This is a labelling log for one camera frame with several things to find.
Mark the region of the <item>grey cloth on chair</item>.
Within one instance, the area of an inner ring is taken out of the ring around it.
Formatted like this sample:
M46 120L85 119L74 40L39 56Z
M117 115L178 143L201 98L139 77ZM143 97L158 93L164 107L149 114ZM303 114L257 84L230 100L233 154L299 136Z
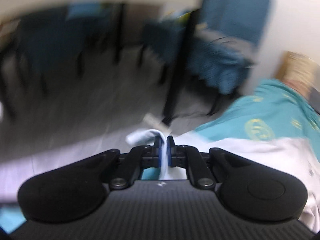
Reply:
M195 36L209 43L221 44L247 57L254 55L257 51L252 42L235 36L227 36L219 31L209 29L197 30Z

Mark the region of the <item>light grey t-shirt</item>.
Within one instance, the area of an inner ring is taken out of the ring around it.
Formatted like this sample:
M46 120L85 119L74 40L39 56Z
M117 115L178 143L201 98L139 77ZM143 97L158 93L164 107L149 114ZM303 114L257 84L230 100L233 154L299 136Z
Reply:
M266 141L226 138L209 141L196 132L175 137L177 145L189 143L199 151L220 148L227 153L226 163L245 158L298 178L308 191L308 200L300 216L312 231L319 231L319 159L306 137L281 137ZM28 178L90 157L81 145L72 145L1 163L1 202L15 203L19 187Z

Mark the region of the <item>teal patterned bed sheet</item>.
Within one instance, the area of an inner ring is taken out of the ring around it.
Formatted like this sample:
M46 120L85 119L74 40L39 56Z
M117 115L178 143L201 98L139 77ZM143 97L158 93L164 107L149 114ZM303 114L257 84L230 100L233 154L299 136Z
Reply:
M220 147L297 176L308 189L300 220L319 231L319 115L296 91L267 79L253 95L235 100L216 120L175 137L200 151ZM15 231L25 218L16 201L28 178L105 150L101 139L45 151L1 164L1 227Z

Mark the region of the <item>blue covered chair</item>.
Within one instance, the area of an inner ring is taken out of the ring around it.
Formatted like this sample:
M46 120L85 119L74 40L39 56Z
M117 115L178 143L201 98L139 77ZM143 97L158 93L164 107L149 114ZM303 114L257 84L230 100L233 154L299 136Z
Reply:
M255 64L270 0L202 0L187 64L190 74L231 94Z

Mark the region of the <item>checkered beige grey pillow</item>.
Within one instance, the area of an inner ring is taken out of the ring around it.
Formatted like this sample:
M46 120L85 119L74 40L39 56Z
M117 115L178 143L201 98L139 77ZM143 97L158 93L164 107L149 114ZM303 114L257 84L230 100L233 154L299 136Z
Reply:
M319 114L319 64L306 55L285 51L274 78L295 90Z

